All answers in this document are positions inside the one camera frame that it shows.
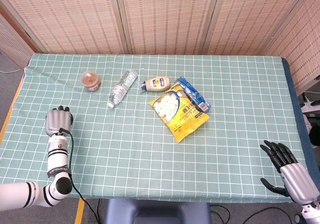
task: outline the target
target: snack bag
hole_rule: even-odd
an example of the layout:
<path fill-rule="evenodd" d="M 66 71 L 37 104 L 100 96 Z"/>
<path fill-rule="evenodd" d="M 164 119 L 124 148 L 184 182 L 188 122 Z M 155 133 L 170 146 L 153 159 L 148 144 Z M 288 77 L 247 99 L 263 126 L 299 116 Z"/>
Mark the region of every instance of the snack bag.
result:
<path fill-rule="evenodd" d="M 199 112 L 191 103 L 179 82 L 149 104 L 170 128 L 178 143 L 209 119 L 208 114 Z"/>

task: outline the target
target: plastic water bottle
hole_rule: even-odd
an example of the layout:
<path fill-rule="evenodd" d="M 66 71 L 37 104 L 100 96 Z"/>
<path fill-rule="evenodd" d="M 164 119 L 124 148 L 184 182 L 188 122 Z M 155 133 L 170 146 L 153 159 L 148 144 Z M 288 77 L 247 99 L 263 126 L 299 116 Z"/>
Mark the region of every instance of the plastic water bottle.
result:
<path fill-rule="evenodd" d="M 111 91 L 109 101 L 107 103 L 108 108 L 114 108 L 118 103 L 121 102 L 137 76 L 137 72 L 133 69 L 128 69 L 122 74 L 119 83 Z"/>

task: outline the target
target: silver robotic hand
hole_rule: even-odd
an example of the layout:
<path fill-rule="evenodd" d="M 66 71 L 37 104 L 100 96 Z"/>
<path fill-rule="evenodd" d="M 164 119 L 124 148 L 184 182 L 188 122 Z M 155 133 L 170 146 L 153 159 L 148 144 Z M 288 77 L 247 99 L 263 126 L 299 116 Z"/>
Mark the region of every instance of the silver robotic hand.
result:
<path fill-rule="evenodd" d="M 59 106 L 47 113 L 45 131 L 48 141 L 48 178 L 54 180 L 41 188 L 36 182 L 0 185 L 0 211 L 34 205 L 52 207 L 66 198 L 72 190 L 68 168 L 68 142 L 73 116 L 68 107 Z"/>
<path fill-rule="evenodd" d="M 270 157 L 276 170 L 280 174 L 284 188 L 271 185 L 266 179 L 261 178 L 262 184 L 271 192 L 291 197 L 302 206 L 302 216 L 308 224 L 320 224 L 320 206 L 317 201 L 320 193 L 311 179 L 306 168 L 298 163 L 291 150 L 282 143 L 271 143 L 264 140 L 265 145 L 260 147 Z M 303 223 L 295 218 L 296 223 Z"/>

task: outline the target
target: blue packaging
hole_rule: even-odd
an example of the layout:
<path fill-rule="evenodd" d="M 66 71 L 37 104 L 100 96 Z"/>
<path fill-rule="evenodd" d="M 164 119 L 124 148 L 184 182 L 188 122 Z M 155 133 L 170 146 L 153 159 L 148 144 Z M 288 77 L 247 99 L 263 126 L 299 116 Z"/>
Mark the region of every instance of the blue packaging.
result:
<path fill-rule="evenodd" d="M 198 111 L 207 113 L 209 112 L 211 105 L 199 94 L 199 92 L 185 79 L 185 77 L 180 77 L 176 80 L 179 82 L 182 89 L 189 97 L 191 102 L 195 105 Z"/>

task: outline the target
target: plastic cup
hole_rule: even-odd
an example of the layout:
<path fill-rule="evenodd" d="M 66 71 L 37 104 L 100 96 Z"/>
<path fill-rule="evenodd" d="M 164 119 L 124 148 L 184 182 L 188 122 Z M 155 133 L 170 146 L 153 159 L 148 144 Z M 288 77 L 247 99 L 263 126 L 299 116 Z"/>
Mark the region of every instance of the plastic cup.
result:
<path fill-rule="evenodd" d="M 93 71 L 86 71 L 81 75 L 81 83 L 88 91 L 96 91 L 101 83 L 98 75 Z"/>

